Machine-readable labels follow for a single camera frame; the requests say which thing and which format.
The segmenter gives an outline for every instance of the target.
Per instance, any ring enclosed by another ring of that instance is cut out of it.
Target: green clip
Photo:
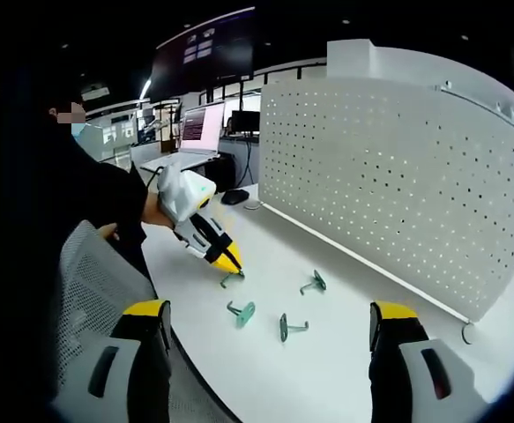
[[[227,289],[227,287],[226,287],[226,285],[225,285],[225,282],[226,282],[226,280],[228,280],[231,276],[238,276],[238,277],[240,277],[240,278],[245,279],[245,275],[244,275],[244,273],[242,273],[242,271],[240,271],[239,273],[229,273],[229,274],[228,274],[227,276],[225,276],[225,277],[221,280],[221,282],[220,282],[220,285],[221,285],[221,287],[222,287],[223,289]]]
[[[304,331],[309,329],[309,322],[306,322],[303,326],[289,326],[287,323],[286,313],[280,318],[280,339],[282,342],[286,342],[288,339],[289,330]]]
[[[319,275],[319,273],[316,270],[313,270],[313,279],[313,282],[300,288],[301,295],[304,294],[304,289],[311,288],[312,286],[317,288],[321,292],[324,292],[327,289],[327,285],[325,284],[324,279],[321,277],[321,275]]]
[[[233,304],[232,301],[227,304],[227,310],[237,316],[237,327],[242,328],[255,314],[255,303],[251,301],[245,306],[243,310],[240,310],[239,308],[233,308],[231,307],[231,304]]]

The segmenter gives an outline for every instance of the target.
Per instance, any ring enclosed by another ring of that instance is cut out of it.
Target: white perforated panel
[[[514,271],[514,128],[375,79],[265,86],[259,196],[474,321]]]

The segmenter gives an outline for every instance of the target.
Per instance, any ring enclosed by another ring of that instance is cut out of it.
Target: face mask
[[[73,137],[77,138],[80,135],[80,132],[86,126],[85,123],[71,123],[71,134]]]

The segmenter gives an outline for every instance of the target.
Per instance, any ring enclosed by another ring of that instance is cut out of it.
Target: screen
[[[252,75],[253,13],[245,10],[225,15],[160,45],[151,73],[151,101]]]
[[[234,110],[231,115],[231,130],[233,132],[253,132],[259,129],[260,112]]]
[[[220,143],[224,104],[189,110],[184,114],[181,148],[217,152]]]

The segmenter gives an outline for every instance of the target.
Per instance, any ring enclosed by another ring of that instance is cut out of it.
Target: white desk
[[[256,186],[250,187],[255,196]],[[493,401],[514,375],[514,279],[477,323],[478,342],[465,345],[462,322],[362,263],[261,207],[210,205],[239,244],[246,278],[225,276],[189,255],[165,228],[145,225],[145,259],[160,297],[170,299],[173,327],[213,391],[243,422],[365,422],[370,420],[369,303],[406,304],[429,336],[446,342]],[[327,291],[299,293],[314,269]],[[226,305],[256,303],[238,330]],[[279,318],[309,321],[309,330],[279,339]]]
[[[168,156],[168,154],[165,154],[161,157],[158,157],[157,159],[147,161],[146,163],[141,165],[141,168],[144,170],[148,170],[149,172],[153,172],[155,174],[155,173],[157,173],[157,169],[160,167],[161,163],[166,161],[165,158],[167,156]],[[181,170],[187,170],[187,169],[192,169],[193,167],[202,166],[211,160],[217,159],[218,157],[219,157],[219,155],[205,156],[205,155],[200,154],[198,160],[188,160],[185,163],[181,163]]]

